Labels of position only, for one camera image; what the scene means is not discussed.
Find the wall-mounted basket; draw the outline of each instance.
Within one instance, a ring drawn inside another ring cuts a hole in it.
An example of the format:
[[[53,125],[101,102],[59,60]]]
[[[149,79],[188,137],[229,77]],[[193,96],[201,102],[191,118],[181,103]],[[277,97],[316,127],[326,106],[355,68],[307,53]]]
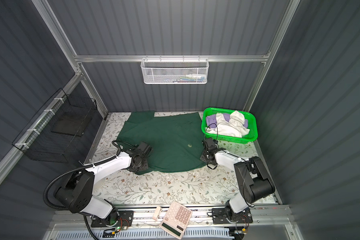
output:
[[[33,129],[22,131],[27,132],[26,137],[19,134],[12,145],[31,160],[77,163],[77,145],[88,135],[85,132],[97,111],[96,101],[66,94],[56,100]]]
[[[206,84],[209,62],[141,60],[146,84]]]

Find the white plastic clip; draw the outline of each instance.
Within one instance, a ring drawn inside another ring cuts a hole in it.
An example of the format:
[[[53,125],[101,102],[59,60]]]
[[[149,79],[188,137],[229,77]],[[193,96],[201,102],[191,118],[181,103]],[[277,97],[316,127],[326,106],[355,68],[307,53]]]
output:
[[[45,111],[51,112],[51,113],[53,113],[53,115],[55,115],[55,113],[53,112],[53,109],[45,109],[44,112]]]
[[[20,146],[24,146],[26,149],[29,149],[28,143],[15,143],[15,145],[20,145]]]
[[[34,128],[34,129],[27,129],[27,131],[34,131],[34,132],[36,132],[38,135],[40,135],[39,131],[38,131],[36,128]]]
[[[64,99],[63,98],[54,98],[54,99],[59,99],[62,101],[62,103],[64,103]]]

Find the aluminum frame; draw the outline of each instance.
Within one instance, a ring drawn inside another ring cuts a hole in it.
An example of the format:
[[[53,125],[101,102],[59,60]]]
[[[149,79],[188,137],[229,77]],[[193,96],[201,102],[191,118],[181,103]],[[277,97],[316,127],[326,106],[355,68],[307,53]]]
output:
[[[259,93],[259,90],[261,88],[261,85],[263,84],[265,77],[267,76],[269,68],[273,62],[273,59],[274,59],[277,51],[279,50],[281,41],[283,40],[284,35],[287,32],[288,26],[291,23],[291,20],[293,18],[293,15],[296,12],[296,9],[299,6],[299,3],[300,3],[300,0],[290,0],[289,1],[287,10],[283,16],[283,19],[281,20],[279,28],[276,32],[276,35],[275,35],[275,37],[272,41],[271,47],[269,49],[268,61],[261,68],[259,75],[256,78],[256,80],[252,86],[250,95],[248,96],[248,99],[243,107],[243,111],[249,112],[251,110],[254,100],[255,100],[257,94]]]
[[[76,51],[74,50],[71,42],[69,41],[67,35],[65,34],[62,26],[60,25],[56,15],[53,13],[51,6],[47,0],[32,0],[33,5],[36,7],[37,11],[43,18],[45,24],[47,25],[49,31],[52,33],[53,37],[60,46],[62,52],[67,58],[69,64],[76,73],[83,73],[85,79],[81,81],[84,88],[86,89],[90,98],[96,100],[97,110],[100,112],[101,116],[104,118],[108,114],[107,107],[105,106],[103,100],[95,89],[91,79],[89,78],[84,67],[80,65],[75,59]]]
[[[89,149],[87,157],[86,157],[86,159],[84,161],[84,164],[91,163],[91,159],[92,159],[92,157],[94,156],[94,154],[96,152],[97,145],[99,144],[99,142],[101,140],[103,132],[104,132],[104,130],[105,130],[107,124],[108,124],[109,118],[110,118],[110,113],[108,113],[107,117],[105,119],[103,119],[103,121],[101,122],[100,127],[97,130],[95,139],[93,140],[91,148]]]
[[[187,228],[192,227],[235,227],[234,223],[229,224],[213,224],[212,217],[207,215],[214,207],[220,206],[197,206],[192,207],[186,205],[193,210],[192,218]],[[161,217],[165,215],[165,212],[169,208],[169,205],[162,205]],[[131,228],[159,228],[159,223],[152,219],[152,215],[155,211],[155,207],[129,207],[120,206],[119,210],[132,210],[134,211],[134,221]],[[262,225],[284,225],[290,234],[291,240],[302,240],[302,235],[292,215],[291,209],[288,205],[255,205],[255,208],[251,209],[253,223],[251,226]],[[83,216],[80,214],[72,214],[69,211],[56,211],[49,225],[49,228],[43,239],[53,240],[59,231],[64,230],[86,230]]]
[[[262,62],[268,61],[268,55],[203,55],[203,56],[161,56],[161,55],[78,55],[74,59],[77,62],[83,63],[99,63],[99,62],[114,62],[114,63],[137,63],[141,62],[142,59],[148,59],[149,61],[166,61],[166,62],[179,62],[179,61],[206,61],[209,62]]]
[[[58,101],[58,98],[62,98],[65,93],[69,94],[75,89],[77,84],[79,84],[80,80],[83,76],[80,73],[75,74],[69,82],[65,85],[62,91],[60,91],[57,96],[51,101],[50,104],[45,108],[51,109]],[[41,120],[47,115],[47,111],[43,111],[39,117],[33,122],[33,124],[29,127],[30,129],[35,128]],[[28,139],[30,135],[30,131],[26,131],[23,136],[19,139],[18,143],[22,143]],[[23,156],[23,152],[17,149],[16,147],[12,147],[11,150],[5,155],[5,157],[0,161],[0,184],[4,181],[6,176],[10,173],[13,167],[17,164],[20,158]]]

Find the floral tablecloth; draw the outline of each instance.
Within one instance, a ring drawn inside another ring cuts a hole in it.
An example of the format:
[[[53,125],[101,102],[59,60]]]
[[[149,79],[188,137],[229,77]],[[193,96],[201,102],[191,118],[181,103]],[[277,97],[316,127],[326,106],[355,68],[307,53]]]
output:
[[[155,113],[156,116],[173,116],[185,114]],[[112,113],[106,129],[101,137],[92,162],[109,157],[116,153],[111,144],[116,139],[130,113]],[[252,142],[237,144],[220,141],[219,146],[243,157],[257,156]],[[218,166],[215,170],[204,166],[199,169],[176,172],[149,172],[135,175],[128,170],[120,170],[106,177],[101,188],[93,194],[107,199],[115,205],[125,204],[170,204],[177,201],[181,204],[223,204],[238,193],[238,185],[234,171]],[[257,204],[274,204],[269,195],[259,199]]]

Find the purple cloth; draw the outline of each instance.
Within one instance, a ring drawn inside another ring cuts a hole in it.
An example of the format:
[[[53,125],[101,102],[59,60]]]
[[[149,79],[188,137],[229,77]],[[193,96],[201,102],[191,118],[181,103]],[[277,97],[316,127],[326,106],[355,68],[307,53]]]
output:
[[[224,119],[225,121],[229,122],[229,120],[231,119],[231,116],[228,113],[223,113]],[[206,125],[209,126],[209,128],[215,128],[216,124],[217,124],[217,120],[216,120],[216,114],[207,116],[205,118],[206,121]],[[243,127],[248,128],[248,119],[245,119]]]

